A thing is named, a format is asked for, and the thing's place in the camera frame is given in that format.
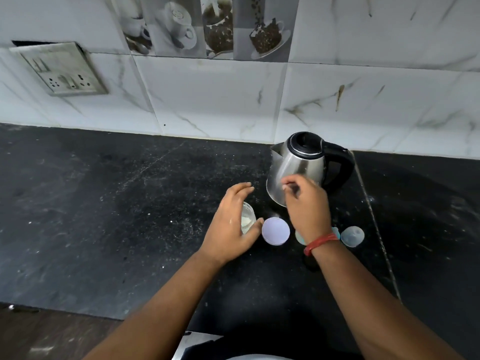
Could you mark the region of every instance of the electric kettle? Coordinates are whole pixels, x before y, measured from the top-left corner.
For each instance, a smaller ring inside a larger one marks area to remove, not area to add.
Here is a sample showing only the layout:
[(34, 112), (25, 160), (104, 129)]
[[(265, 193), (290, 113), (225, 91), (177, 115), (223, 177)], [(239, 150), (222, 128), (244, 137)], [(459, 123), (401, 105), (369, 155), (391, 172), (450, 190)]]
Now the electric kettle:
[[(272, 165), (267, 177), (267, 192), (284, 207), (285, 194), (280, 181), (283, 177), (302, 174), (331, 192), (344, 184), (355, 168), (355, 161), (347, 149), (327, 142), (312, 132), (296, 132), (285, 142), (272, 145), (270, 151)], [(330, 182), (323, 184), (329, 162), (339, 163), (340, 170)]]

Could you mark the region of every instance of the red thread bracelet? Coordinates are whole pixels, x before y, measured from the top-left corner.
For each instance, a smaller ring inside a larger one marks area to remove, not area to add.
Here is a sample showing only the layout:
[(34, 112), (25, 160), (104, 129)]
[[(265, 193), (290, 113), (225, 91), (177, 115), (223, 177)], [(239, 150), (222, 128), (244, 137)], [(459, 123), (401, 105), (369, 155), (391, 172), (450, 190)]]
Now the red thread bracelet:
[(331, 240), (338, 240), (339, 238), (335, 235), (335, 233), (331, 232), (328, 235), (320, 236), (316, 238), (314, 241), (310, 242), (306, 248), (303, 249), (303, 254), (310, 256), (312, 254), (312, 250), (318, 248), (319, 246), (329, 242)]

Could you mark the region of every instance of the black kettle handle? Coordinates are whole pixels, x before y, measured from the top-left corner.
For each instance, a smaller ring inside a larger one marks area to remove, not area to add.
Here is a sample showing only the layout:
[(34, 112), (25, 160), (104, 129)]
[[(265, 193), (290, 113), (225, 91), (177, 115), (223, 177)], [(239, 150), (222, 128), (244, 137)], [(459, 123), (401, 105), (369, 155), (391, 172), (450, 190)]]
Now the black kettle handle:
[(329, 162), (336, 162), (340, 164), (340, 171), (335, 178), (328, 184), (323, 186), (327, 192), (335, 191), (340, 188), (351, 176), (353, 169), (355, 169), (355, 160), (351, 156), (348, 149), (331, 142), (323, 142), (323, 151), (325, 152), (325, 163), (328, 169)]

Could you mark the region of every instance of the wall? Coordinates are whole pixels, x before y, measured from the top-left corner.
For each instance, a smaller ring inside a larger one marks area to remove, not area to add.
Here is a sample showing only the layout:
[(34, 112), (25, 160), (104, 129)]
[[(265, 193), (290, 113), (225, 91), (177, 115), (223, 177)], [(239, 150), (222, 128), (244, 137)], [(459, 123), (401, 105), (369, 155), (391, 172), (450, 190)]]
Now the wall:
[[(195, 44), (173, 42), (168, 1)], [(220, 1), (230, 39), (204, 25), (209, 0), (0, 0), (0, 122), (480, 157), (480, 0)], [(282, 40), (261, 55), (250, 33), (273, 17)], [(12, 40), (76, 41), (110, 93), (48, 96)]]

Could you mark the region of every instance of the kettle lid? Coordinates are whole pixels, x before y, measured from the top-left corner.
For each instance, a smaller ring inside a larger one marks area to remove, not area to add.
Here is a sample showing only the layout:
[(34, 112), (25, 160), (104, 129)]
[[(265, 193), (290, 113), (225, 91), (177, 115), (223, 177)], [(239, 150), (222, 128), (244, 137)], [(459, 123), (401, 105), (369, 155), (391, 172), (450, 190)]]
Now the kettle lid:
[(296, 132), (288, 138), (286, 145), (295, 156), (303, 159), (318, 159), (325, 155), (323, 151), (324, 140), (308, 131)]

